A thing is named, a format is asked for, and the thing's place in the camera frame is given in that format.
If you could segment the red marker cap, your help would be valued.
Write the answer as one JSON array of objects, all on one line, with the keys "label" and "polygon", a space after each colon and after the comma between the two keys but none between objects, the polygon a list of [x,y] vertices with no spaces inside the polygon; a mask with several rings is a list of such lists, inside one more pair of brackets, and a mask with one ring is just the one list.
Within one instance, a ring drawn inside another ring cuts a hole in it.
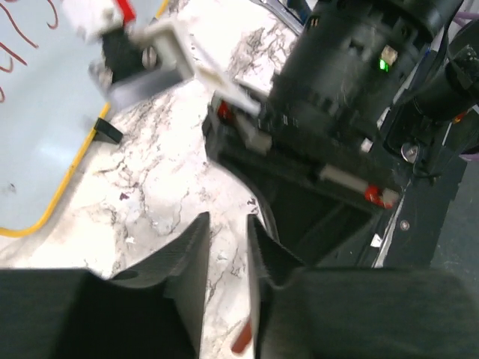
[{"label": "red marker cap", "polygon": [[248,320],[243,326],[242,330],[237,335],[237,338],[234,340],[231,351],[235,355],[241,355],[250,345],[252,341],[251,333],[251,322]]}]

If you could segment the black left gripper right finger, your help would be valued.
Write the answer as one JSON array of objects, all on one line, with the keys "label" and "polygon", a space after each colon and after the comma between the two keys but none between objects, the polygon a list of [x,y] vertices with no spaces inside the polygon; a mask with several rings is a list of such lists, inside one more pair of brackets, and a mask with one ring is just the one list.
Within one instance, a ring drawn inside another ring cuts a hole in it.
[{"label": "black left gripper right finger", "polygon": [[476,358],[478,304],[435,269],[307,267],[247,218],[256,358]]}]

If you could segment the yellow framed whiteboard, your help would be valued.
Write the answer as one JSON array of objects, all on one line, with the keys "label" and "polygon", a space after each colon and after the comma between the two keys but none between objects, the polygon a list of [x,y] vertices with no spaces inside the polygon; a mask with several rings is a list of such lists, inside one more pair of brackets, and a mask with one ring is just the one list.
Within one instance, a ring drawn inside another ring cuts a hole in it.
[{"label": "yellow framed whiteboard", "polygon": [[23,237],[51,216],[110,107],[88,75],[100,55],[63,1],[1,3],[1,234]]}]

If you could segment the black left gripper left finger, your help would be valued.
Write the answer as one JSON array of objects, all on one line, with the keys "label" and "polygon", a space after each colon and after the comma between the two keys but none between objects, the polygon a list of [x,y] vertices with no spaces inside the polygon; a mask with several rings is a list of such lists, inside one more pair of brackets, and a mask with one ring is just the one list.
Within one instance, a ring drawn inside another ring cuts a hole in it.
[{"label": "black left gripper left finger", "polygon": [[210,244],[203,212],[104,280],[86,269],[1,271],[3,358],[197,358]]}]

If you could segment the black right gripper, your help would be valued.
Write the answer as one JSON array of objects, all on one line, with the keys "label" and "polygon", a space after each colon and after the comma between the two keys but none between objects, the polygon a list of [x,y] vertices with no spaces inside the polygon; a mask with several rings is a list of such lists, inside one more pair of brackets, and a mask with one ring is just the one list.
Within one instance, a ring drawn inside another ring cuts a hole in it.
[{"label": "black right gripper", "polygon": [[402,192],[393,170],[286,123],[262,132],[219,94],[202,129],[207,156],[251,190],[275,241],[309,265],[373,265],[373,236]]}]

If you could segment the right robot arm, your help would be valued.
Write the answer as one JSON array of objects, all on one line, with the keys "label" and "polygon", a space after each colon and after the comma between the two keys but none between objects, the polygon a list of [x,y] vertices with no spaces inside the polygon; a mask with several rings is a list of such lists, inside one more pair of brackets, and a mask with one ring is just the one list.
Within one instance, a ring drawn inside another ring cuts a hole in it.
[{"label": "right robot arm", "polygon": [[478,136],[478,21],[459,1],[319,1],[248,114],[215,95],[209,159],[256,196],[249,259],[428,266]]}]

